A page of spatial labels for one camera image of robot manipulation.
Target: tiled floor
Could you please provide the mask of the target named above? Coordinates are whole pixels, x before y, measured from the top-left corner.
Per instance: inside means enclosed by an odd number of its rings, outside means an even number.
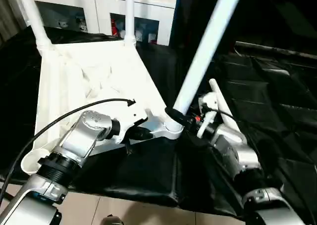
[[[8,192],[15,195],[20,186],[10,185]],[[112,214],[120,217],[125,225],[243,225],[233,218],[194,213],[177,208],[95,195],[68,193],[62,205],[62,225],[99,225]]]

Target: black leather surface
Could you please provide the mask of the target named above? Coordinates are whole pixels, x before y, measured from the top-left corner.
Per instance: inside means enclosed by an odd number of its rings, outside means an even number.
[[[116,40],[59,29],[46,31],[53,43],[60,44]],[[184,77],[182,55],[165,46],[138,44],[137,50],[165,103],[172,106]],[[208,80],[214,77],[233,114],[264,129],[238,123],[250,145],[259,150],[266,173],[285,183],[285,195],[307,218],[301,200],[279,168],[292,178],[316,213],[317,68],[274,62],[218,57],[211,63],[197,96],[210,90]],[[2,121],[7,125],[2,127],[0,158],[4,175],[34,132],[41,58],[30,28],[0,50],[0,64]],[[122,148],[89,158],[72,189],[192,211],[242,215],[230,181],[215,165],[214,151],[203,142],[184,133],[176,141],[158,138],[135,147],[132,155]],[[22,183],[26,179],[18,168],[14,181]]]

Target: black cable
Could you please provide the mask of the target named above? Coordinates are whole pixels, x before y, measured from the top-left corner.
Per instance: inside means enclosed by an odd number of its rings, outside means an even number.
[[[248,121],[246,121],[246,120],[238,120],[237,118],[235,118],[235,117],[232,116],[231,114],[229,114],[229,113],[227,113],[227,112],[224,112],[224,111],[222,111],[222,110],[214,110],[214,109],[209,109],[209,110],[210,110],[210,111],[217,112],[217,113],[220,113],[220,114],[224,114],[224,115],[230,117],[231,119],[233,119],[233,120],[235,120],[235,121],[242,121],[242,122],[244,122],[244,123],[246,123],[246,124],[248,124],[248,125],[250,125],[250,126],[252,126],[252,127],[256,128],[256,129],[258,129],[258,130],[260,130],[261,132],[265,133],[265,134],[268,135],[269,137],[271,137],[271,138],[273,137],[270,133],[267,132],[266,129],[264,129],[264,128],[262,128],[262,127],[260,127],[260,126],[258,126],[258,125],[256,125],[256,124],[254,124],[254,123],[248,122]],[[258,149],[256,148],[256,146],[254,146],[254,149],[255,149],[256,153],[259,155],[260,153],[259,153]],[[308,203],[307,203],[307,201],[305,200],[304,196],[301,194],[301,192],[299,191],[299,189],[297,189],[295,183],[294,183],[294,182],[292,181],[292,179],[287,175],[287,173],[284,171],[284,169],[283,169],[281,166],[277,166],[277,168],[281,171],[281,173],[283,174],[283,176],[285,177],[285,179],[286,179],[286,180],[289,182],[289,184],[292,186],[292,188],[293,188],[294,192],[296,193],[297,197],[302,201],[302,203],[303,203],[305,209],[309,212],[310,217],[311,217],[311,220],[312,220],[311,222],[313,223],[313,225],[316,225],[316,221],[315,221],[314,214],[313,214],[312,210],[309,208]]]
[[[132,101],[132,100],[127,100],[127,99],[106,99],[106,100],[100,100],[100,101],[96,101],[96,102],[93,102],[91,104],[87,104],[87,105],[84,105],[82,107],[79,107],[75,110],[72,110],[64,115],[62,115],[61,117],[57,118],[56,120],[54,120],[53,122],[51,122],[50,124],[48,124],[46,127],[44,127],[42,130],[40,130],[36,135],[34,135],[34,137],[31,138],[31,140],[25,144],[25,146],[22,148],[22,150],[20,151],[20,153],[17,155],[17,157],[15,158],[12,166],[10,167],[10,170],[4,180],[4,183],[3,183],[3,186],[1,188],[1,193],[0,193],[0,206],[1,206],[1,203],[3,201],[3,198],[4,198],[4,195],[5,195],[5,191],[9,185],[9,181],[12,177],[12,174],[14,172],[14,169],[17,165],[17,163],[19,162],[19,160],[21,159],[23,153],[28,149],[28,147],[39,137],[41,136],[45,131],[47,131],[50,127],[52,127],[53,125],[55,125],[56,123],[58,123],[59,121],[63,120],[64,118],[78,112],[78,111],[81,111],[83,109],[86,109],[88,107],[91,107],[91,106],[94,106],[94,105],[98,105],[98,104],[102,104],[102,103],[106,103],[106,102],[113,102],[113,101],[124,101],[124,102],[127,102],[128,103],[128,106],[129,105],[132,105],[134,104],[135,102]]]
[[[14,198],[14,196],[9,194],[8,192],[4,193],[4,199],[6,199],[7,201],[10,202],[13,198]]]

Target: black padded mat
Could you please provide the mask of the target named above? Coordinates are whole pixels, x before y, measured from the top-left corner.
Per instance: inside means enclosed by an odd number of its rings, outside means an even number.
[[[46,28],[53,43],[115,41],[102,34],[85,34]],[[172,106],[184,77],[182,54],[169,47],[137,45],[162,98]],[[1,111],[3,122],[0,172],[5,174],[12,159],[33,135],[41,57],[30,28],[0,49]],[[215,57],[196,97],[210,90],[214,77],[235,117],[264,128],[259,131],[238,122],[251,146],[260,152],[268,174],[284,182],[284,193],[296,210],[308,218],[302,201],[281,173],[292,178],[310,208],[317,212],[317,68],[283,60],[252,57]],[[197,100],[191,110],[195,110]],[[230,182],[217,170],[210,148],[201,148],[184,133],[171,141],[158,138],[90,157],[71,189],[90,194],[178,206],[191,211],[241,216],[241,204]],[[20,168],[14,182],[27,179]]]

